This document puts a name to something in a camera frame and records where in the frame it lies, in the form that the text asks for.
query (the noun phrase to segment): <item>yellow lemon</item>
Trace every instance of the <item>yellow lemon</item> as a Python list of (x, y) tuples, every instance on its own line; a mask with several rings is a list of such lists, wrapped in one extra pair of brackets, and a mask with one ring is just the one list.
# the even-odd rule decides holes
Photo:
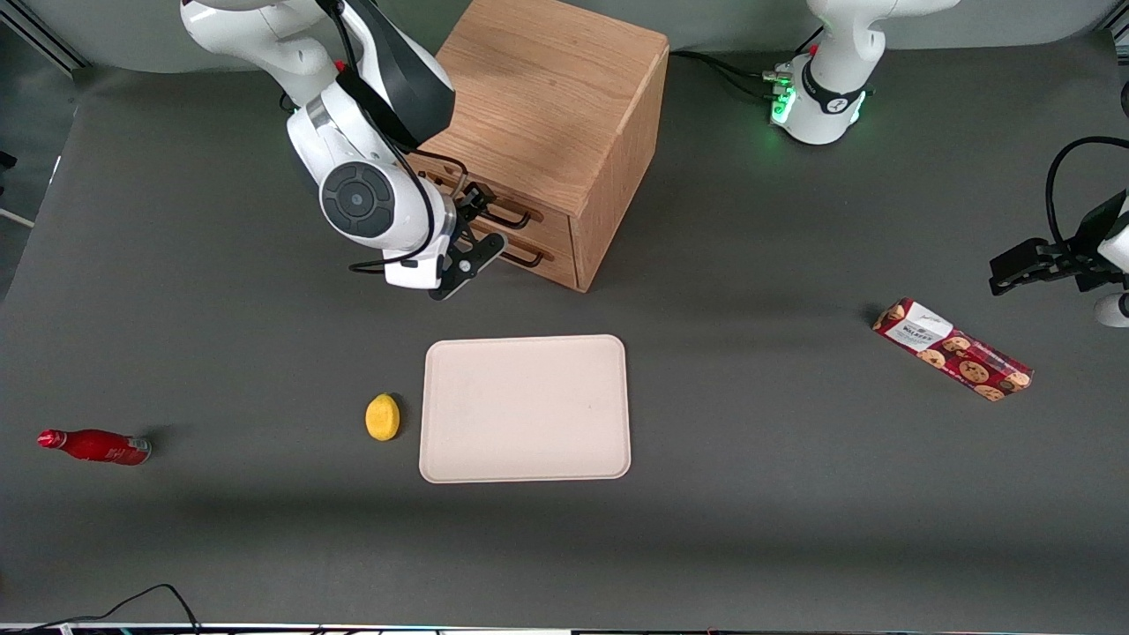
[(365, 410), (365, 427), (377, 441), (392, 441), (400, 430), (400, 407), (391, 394), (374, 399)]

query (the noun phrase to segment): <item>white label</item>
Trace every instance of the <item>white label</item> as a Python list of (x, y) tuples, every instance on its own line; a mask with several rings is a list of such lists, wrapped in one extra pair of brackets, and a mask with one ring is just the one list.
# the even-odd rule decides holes
[(952, 332), (951, 322), (914, 302), (905, 319), (886, 331), (886, 337), (921, 353)]

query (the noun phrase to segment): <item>black cable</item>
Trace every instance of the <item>black cable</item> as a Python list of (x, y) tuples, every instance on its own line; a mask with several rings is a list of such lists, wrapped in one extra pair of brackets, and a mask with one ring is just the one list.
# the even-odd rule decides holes
[(707, 55), (706, 53), (699, 53), (698, 51), (672, 51), (671, 55), (675, 56), (675, 58), (689, 58), (691, 60), (699, 60), (699, 61), (706, 62), (707, 64), (709, 64), (711, 67), (718, 67), (718, 68), (720, 68), (723, 70), (727, 70), (727, 71), (732, 72), (733, 75), (737, 75), (737, 76), (741, 76), (741, 77), (747, 77), (747, 78), (751, 78), (751, 79), (760, 79), (761, 78), (761, 73), (759, 73), (759, 72), (752, 72), (752, 71), (744, 70), (742, 68), (738, 68), (738, 67), (735, 67), (735, 66), (730, 64), (729, 62), (726, 62), (725, 60), (721, 60), (719, 58), (715, 58), (714, 55)]
[(55, 626), (61, 626), (63, 624), (71, 624), (71, 623), (76, 623), (76, 621), (98, 621), (99, 619), (106, 619), (107, 617), (114, 615), (117, 611), (117, 609), (124, 607), (125, 604), (132, 602), (133, 600), (137, 600), (138, 598), (140, 598), (142, 595), (146, 595), (148, 593), (151, 593), (152, 591), (156, 591), (157, 589), (168, 589), (168, 591), (170, 593), (173, 593), (173, 595), (176, 598), (176, 601), (181, 602), (181, 608), (184, 609), (184, 615), (187, 616), (189, 623), (192, 624), (192, 632), (195, 635), (200, 635), (200, 628), (201, 628), (200, 620), (196, 619), (196, 616), (195, 616), (195, 614), (192, 612), (192, 609), (189, 607), (189, 603), (184, 601), (184, 598), (181, 597), (181, 593), (177, 592), (177, 590), (176, 590), (175, 586), (173, 586), (172, 584), (165, 584), (165, 583), (154, 584), (152, 586), (146, 589), (145, 591), (141, 591), (140, 593), (134, 593), (133, 595), (130, 595), (129, 598), (125, 598), (121, 602), (117, 602), (116, 604), (114, 604), (114, 607), (112, 609), (110, 609), (108, 611), (106, 611), (106, 612), (104, 612), (102, 615), (80, 615), (80, 616), (76, 616), (76, 617), (68, 617), (65, 619), (56, 619), (55, 621), (49, 621), (46, 624), (41, 624), (38, 626), (32, 626), (29, 628), (24, 628), (24, 629), (20, 629), (20, 630), (10, 630), (9, 633), (19, 633), (19, 634), (23, 634), (23, 633), (34, 633), (36, 630), (43, 630), (45, 628), (52, 628), (52, 627), (55, 627)]
[(1062, 159), (1066, 158), (1075, 148), (1086, 146), (1089, 143), (1104, 143), (1106, 146), (1117, 146), (1119, 148), (1129, 149), (1129, 139), (1119, 139), (1117, 137), (1083, 137), (1067, 143), (1065, 148), (1059, 150), (1059, 154), (1054, 156), (1054, 160), (1051, 162), (1051, 168), (1047, 173), (1047, 224), (1051, 228), (1051, 237), (1054, 238), (1054, 246), (1068, 253), (1071, 260), (1083, 270), (1089, 271), (1091, 268), (1082, 262), (1082, 259), (1077, 256), (1074, 252), (1067, 249), (1066, 241), (1062, 240), (1062, 232), (1059, 230), (1058, 226), (1058, 214), (1054, 211), (1054, 181), (1058, 179), (1059, 166), (1062, 165)]
[(744, 77), (749, 79), (753, 78), (759, 79), (761, 77), (760, 73), (754, 73), (752, 71), (739, 69), (712, 55), (707, 55), (706, 53), (698, 53), (697, 51), (673, 51), (671, 55), (675, 58), (689, 58), (691, 60), (698, 60), (704, 62), (706, 66), (708, 66), (714, 72), (718, 73), (721, 77), (721, 79), (726, 80), (730, 86), (733, 86), (737, 90), (741, 90), (742, 93), (751, 97), (756, 97), (758, 99), (765, 98), (764, 95), (754, 92), (747, 86), (742, 85), (736, 79), (729, 76), (729, 73), (733, 73), (738, 77)]
[(417, 149), (413, 154), (417, 154), (421, 157), (429, 157), (436, 160), (449, 163), (463, 172), (462, 176), (465, 176), (471, 173), (471, 171), (466, 168), (466, 164), (456, 159), (455, 157), (448, 157), (447, 155), (440, 155), (437, 153), (429, 153), (427, 150), (419, 150), (419, 149)]
[[(352, 41), (349, 37), (349, 31), (345, 28), (345, 23), (341, 18), (341, 12), (343, 10), (344, 6), (339, 2), (336, 9), (330, 12), (330, 18), (333, 19), (333, 24), (336, 25), (338, 27), (338, 35), (341, 37), (341, 44), (345, 49), (345, 59), (348, 60), (349, 68), (351, 68), (355, 72), (359, 75), (360, 67), (357, 64), (357, 53), (353, 52)], [(420, 197), (423, 199), (423, 207), (427, 209), (427, 238), (420, 244), (420, 246), (415, 247), (411, 253), (404, 255), (397, 255), (396, 258), (369, 260), (366, 262), (355, 262), (353, 264), (349, 266), (349, 270), (352, 271), (353, 273), (379, 275), (384, 272), (384, 269), (374, 269), (375, 267), (383, 267), (385, 264), (395, 264), (396, 262), (411, 260), (417, 255), (423, 253), (423, 250), (426, 250), (428, 245), (431, 244), (431, 238), (435, 237), (435, 209), (431, 207), (431, 197), (429, 197), (427, 190), (423, 189), (423, 183), (420, 181), (419, 175), (415, 174), (415, 171), (412, 169), (412, 166), (411, 164), (408, 163), (408, 159), (404, 158), (404, 154), (400, 151), (400, 148), (396, 147), (396, 145), (392, 141), (392, 139), (388, 139), (388, 136), (385, 134), (383, 130), (380, 130), (380, 127), (373, 124), (373, 129), (376, 130), (376, 133), (380, 137), (380, 140), (383, 140), (384, 143), (388, 146), (388, 148), (392, 150), (393, 156), (395, 156), (396, 160), (400, 162), (400, 165), (402, 165), (404, 169), (406, 169), (408, 173), (411, 175), (412, 182), (415, 183), (415, 189), (419, 190)]]
[(813, 33), (807, 40), (805, 40), (803, 44), (800, 44), (799, 46), (796, 46), (796, 51), (795, 51), (794, 54), (798, 55), (798, 54), (803, 53), (804, 49), (807, 47), (807, 45), (811, 44), (813, 40), (815, 40), (816, 37), (819, 37), (821, 33), (823, 33), (823, 27), (822, 26), (820, 28), (815, 29), (815, 33)]

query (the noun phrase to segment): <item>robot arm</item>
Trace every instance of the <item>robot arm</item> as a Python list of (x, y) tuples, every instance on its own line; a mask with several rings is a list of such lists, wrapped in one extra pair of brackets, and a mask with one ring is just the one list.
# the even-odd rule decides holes
[(863, 87), (886, 51), (886, 34), (874, 23), (925, 16), (960, 0), (807, 0), (825, 35), (815, 54), (803, 53), (765, 73), (779, 95), (771, 122), (812, 145), (831, 143), (858, 119)]
[[(447, 128), (455, 92), (435, 58), (371, 0), (184, 0), (181, 15), (204, 49), (266, 70), (299, 106), (287, 130), (325, 219), (383, 252), (351, 269), (445, 299), (505, 250), (505, 236), (478, 240), (470, 229), (492, 199), (488, 189), (472, 184), (455, 203), (404, 159)], [(350, 56), (340, 71), (320, 43), (298, 35), (326, 16)], [(359, 62), (349, 34), (360, 44)], [(471, 249), (461, 250), (457, 238)]]
[[(1070, 238), (1064, 238), (1054, 210), (1054, 181), (1062, 160), (1088, 145), (1129, 149), (1129, 139), (1084, 137), (1071, 141), (1051, 162), (1047, 174), (1047, 220), (1053, 243), (1029, 238), (991, 261), (992, 295), (1031, 282), (1074, 278), (1079, 292), (1106, 284), (1129, 289), (1129, 190), (1122, 190), (1089, 211)], [(1108, 327), (1129, 327), (1129, 293), (1114, 293), (1097, 301), (1094, 315)]]

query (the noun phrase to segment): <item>beige tray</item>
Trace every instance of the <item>beige tray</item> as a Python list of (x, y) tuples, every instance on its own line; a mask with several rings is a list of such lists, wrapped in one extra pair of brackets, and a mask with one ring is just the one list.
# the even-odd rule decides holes
[(457, 340), (428, 350), (420, 438), (427, 480), (611, 479), (630, 466), (619, 338)]

